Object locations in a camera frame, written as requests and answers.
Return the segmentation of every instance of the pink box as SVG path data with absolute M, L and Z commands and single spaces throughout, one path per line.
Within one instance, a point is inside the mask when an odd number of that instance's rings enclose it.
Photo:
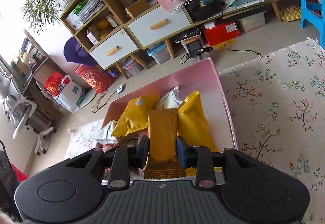
M 193 91 L 199 91 L 204 115 L 217 149 L 220 152 L 227 147 L 237 149 L 229 108 L 211 58 L 199 61 L 116 99 L 110 104 L 102 127 L 112 120 L 118 120 L 131 99 L 152 95 L 161 97 L 177 85 L 181 100 Z

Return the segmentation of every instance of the white shopping bag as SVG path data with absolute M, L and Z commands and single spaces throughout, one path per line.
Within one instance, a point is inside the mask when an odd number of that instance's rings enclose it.
M 64 84 L 66 79 L 70 81 L 68 84 Z M 73 82 L 69 75 L 62 79 L 61 84 L 63 89 L 54 99 L 65 109 L 74 113 L 80 108 L 80 104 L 85 97 L 85 90 Z

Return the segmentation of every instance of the yellow egg tray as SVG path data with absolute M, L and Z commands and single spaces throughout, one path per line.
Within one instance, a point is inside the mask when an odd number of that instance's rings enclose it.
M 290 5 L 281 9 L 281 17 L 285 22 L 295 21 L 301 19 L 301 8 L 299 6 Z

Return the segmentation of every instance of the wooden drawer handle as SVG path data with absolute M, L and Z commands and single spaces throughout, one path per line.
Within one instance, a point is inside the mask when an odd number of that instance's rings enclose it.
M 118 51 L 119 47 L 116 46 L 113 49 L 111 49 L 108 53 L 106 53 L 106 56 L 110 56 Z
M 152 25 L 150 27 L 151 30 L 155 30 L 155 29 L 158 29 L 158 28 L 161 28 L 162 26 L 165 26 L 166 24 L 168 23 L 168 19 L 164 19 L 162 20 L 161 22 L 155 24 L 155 25 Z

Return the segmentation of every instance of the blue lid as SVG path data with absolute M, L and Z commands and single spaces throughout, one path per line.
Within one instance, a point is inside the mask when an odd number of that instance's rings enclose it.
M 160 42 L 160 43 L 157 43 L 156 45 L 148 48 L 147 53 L 148 53 L 149 56 L 153 56 L 157 52 L 159 52 L 159 51 L 161 51 L 162 49 L 165 49 L 165 48 L 166 48 L 165 42 Z

